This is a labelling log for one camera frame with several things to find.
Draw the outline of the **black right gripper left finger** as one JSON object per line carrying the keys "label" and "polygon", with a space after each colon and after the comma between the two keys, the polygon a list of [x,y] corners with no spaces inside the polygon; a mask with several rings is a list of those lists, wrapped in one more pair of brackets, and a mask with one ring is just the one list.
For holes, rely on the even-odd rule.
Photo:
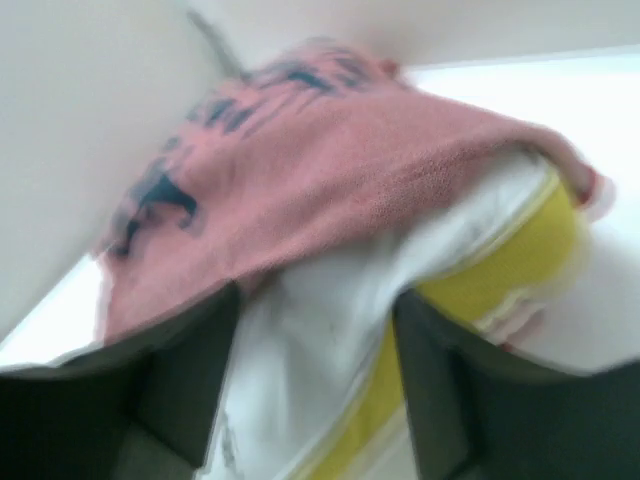
{"label": "black right gripper left finger", "polygon": [[55,366],[1,372],[5,479],[192,479],[205,466],[241,295]]}

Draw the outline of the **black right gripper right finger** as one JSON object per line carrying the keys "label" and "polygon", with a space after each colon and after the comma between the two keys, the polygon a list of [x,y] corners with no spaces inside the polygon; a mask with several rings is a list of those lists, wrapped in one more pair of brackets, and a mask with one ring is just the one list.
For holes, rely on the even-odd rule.
{"label": "black right gripper right finger", "polygon": [[639,365],[575,375],[514,355],[414,292],[393,329],[421,479],[635,479]]}

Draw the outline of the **white pillow with yellow edge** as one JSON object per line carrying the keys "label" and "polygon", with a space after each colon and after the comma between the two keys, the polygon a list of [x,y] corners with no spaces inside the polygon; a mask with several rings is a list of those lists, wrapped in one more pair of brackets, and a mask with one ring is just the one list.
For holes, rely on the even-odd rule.
{"label": "white pillow with yellow edge", "polygon": [[511,150],[451,207],[286,268],[242,311],[205,479],[415,479],[465,450],[420,329],[433,302],[507,346],[576,277],[588,225],[543,155]]}

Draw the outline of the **pink and red pillowcase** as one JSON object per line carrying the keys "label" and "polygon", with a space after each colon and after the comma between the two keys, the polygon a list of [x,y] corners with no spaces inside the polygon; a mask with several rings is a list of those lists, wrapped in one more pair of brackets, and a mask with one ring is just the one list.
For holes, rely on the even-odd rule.
{"label": "pink and red pillowcase", "polygon": [[553,130],[420,91],[339,42],[302,45],[209,93],[127,190],[100,255],[104,335],[450,206],[519,147],[578,206],[601,194],[603,177]]}

